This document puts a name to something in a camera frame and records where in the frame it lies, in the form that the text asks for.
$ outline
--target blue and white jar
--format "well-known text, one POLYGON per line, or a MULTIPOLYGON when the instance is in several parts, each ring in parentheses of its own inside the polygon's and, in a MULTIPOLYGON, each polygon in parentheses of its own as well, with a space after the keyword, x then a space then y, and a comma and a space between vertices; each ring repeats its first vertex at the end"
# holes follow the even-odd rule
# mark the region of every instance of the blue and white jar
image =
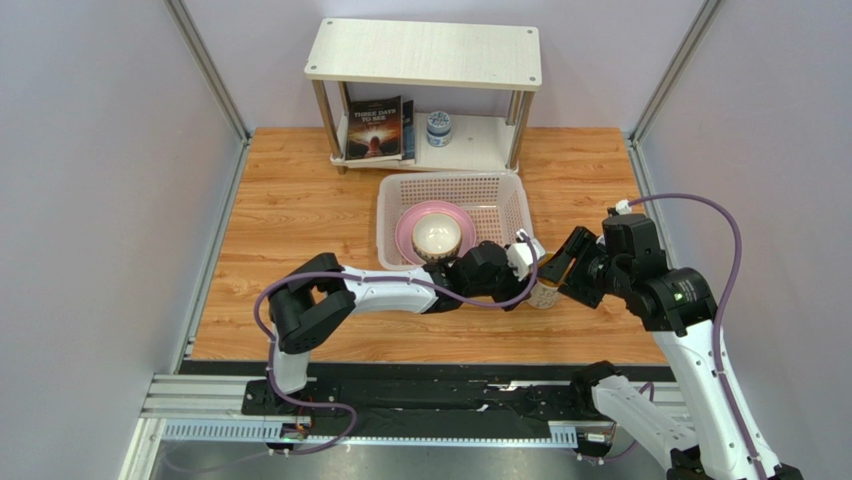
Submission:
POLYGON ((426 138, 429 145, 443 147, 453 138, 452 121, 447 112, 437 111, 429 114, 426 120, 426 138))

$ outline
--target gray floor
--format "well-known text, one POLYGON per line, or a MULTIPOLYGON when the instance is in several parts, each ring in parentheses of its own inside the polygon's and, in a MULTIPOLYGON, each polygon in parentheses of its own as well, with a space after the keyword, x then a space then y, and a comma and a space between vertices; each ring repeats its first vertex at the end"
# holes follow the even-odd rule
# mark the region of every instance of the gray floor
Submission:
MULTIPOLYGON (((619 434, 618 448, 629 441, 619 434)), ((184 468, 221 465, 262 451, 251 443, 164 443, 160 452, 184 468)), ((263 457, 231 469, 203 475, 178 473, 162 462, 153 479, 209 480, 662 480, 665 473, 642 448, 623 462, 592 466, 570 452, 553 449, 352 446, 305 457, 263 457)))

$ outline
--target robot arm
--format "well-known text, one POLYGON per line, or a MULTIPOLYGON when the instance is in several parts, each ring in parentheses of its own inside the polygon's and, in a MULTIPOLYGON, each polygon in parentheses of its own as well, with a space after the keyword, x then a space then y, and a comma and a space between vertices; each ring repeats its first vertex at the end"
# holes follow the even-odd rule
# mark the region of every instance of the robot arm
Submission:
MULTIPOLYGON (((518 243, 508 247, 486 241, 452 263, 402 272, 358 270, 340 265, 332 253, 317 255, 293 272, 315 273, 316 278, 289 282, 269 295, 269 316, 278 344, 272 358, 278 388, 285 394, 304 388, 311 350, 351 314, 383 310, 427 314, 459 308, 462 302, 443 293, 447 291, 465 298, 488 295, 495 302, 517 298, 531 280, 534 260, 530 246, 521 240, 525 237, 521 230, 518 243), (328 272, 348 275, 322 275, 328 272), (314 289, 323 298, 317 301, 314 289)), ((544 247, 537 240, 529 242, 541 258, 544 247)), ((503 309, 512 310, 518 303, 503 309)))
POLYGON ((798 470, 780 464, 760 436, 724 342, 714 351, 716 302, 704 277, 693 269, 668 268, 656 226, 644 215, 611 216, 603 230, 601 244, 585 228, 575 229, 539 277, 591 308, 605 294, 624 299, 666 356, 695 432, 665 418, 609 364, 596 364, 572 379, 577 395, 586 399, 582 408, 623 426, 654 455, 668 480, 801 479, 798 470), (714 355, 722 356, 723 373, 716 372, 714 355), (749 455, 719 375, 727 375, 731 396, 754 436, 756 458, 749 455))
MULTIPOLYGON (((607 294, 624 299, 668 359, 695 431, 663 415, 605 362, 572 378, 578 410, 603 414, 622 425, 663 466, 667 480, 801 480, 801 473, 782 465, 760 436, 724 343, 718 352, 713 349, 716 302, 706 280, 689 268, 668 268, 656 226, 644 215, 614 214, 604 220, 603 230, 601 244, 589 230, 577 227, 541 266, 538 278, 591 308, 607 294), (713 355, 723 356, 724 373, 714 370, 713 355), (718 375, 727 376, 730 392, 718 375), (747 431, 754 436, 756 458, 749 456, 729 396, 736 399, 747 431)), ((530 244, 541 258, 541 245, 530 244)), ((529 247, 520 242, 505 248, 483 242, 451 263, 406 272, 357 270, 340 265, 331 253, 318 255, 293 273, 349 275, 290 282, 269 296, 278 344, 274 381, 285 394, 304 388, 310 351, 350 314, 380 310, 426 314, 459 308, 462 302, 442 291, 463 297, 490 295, 504 302, 525 290, 533 261, 529 247), (314 289, 323 294, 319 301, 314 289)))

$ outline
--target wood grain surface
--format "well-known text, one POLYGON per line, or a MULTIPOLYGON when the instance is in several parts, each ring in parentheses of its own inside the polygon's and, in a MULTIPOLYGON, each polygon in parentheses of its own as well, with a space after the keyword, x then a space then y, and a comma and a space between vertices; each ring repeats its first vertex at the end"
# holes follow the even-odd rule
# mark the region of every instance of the wood grain surface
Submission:
MULTIPOLYGON (((266 285, 314 255, 381 269, 376 197, 388 174, 328 162, 320 129, 259 129, 199 327, 193 359, 263 360, 267 341, 252 320, 266 285)), ((606 207, 638 195, 621 132, 529 129, 521 177, 536 237, 556 250, 577 225, 599 232, 606 207)), ((463 306, 437 315, 380 312, 348 318, 314 350, 319 361, 438 363, 663 363, 623 302, 590 310, 567 298, 551 309, 513 312, 463 306)))

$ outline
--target plastic basket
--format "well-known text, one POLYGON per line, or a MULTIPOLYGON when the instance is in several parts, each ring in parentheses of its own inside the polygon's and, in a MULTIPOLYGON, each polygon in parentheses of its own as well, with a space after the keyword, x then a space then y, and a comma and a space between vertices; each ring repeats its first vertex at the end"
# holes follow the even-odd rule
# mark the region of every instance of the plastic basket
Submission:
POLYGON ((464 209, 476 226, 477 243, 514 242, 515 232, 533 235, 527 194, 520 177, 494 173, 405 173, 389 175, 379 186, 376 244, 379 262, 388 270, 407 270, 412 264, 396 248, 399 218, 410 207, 427 200, 443 200, 464 209))

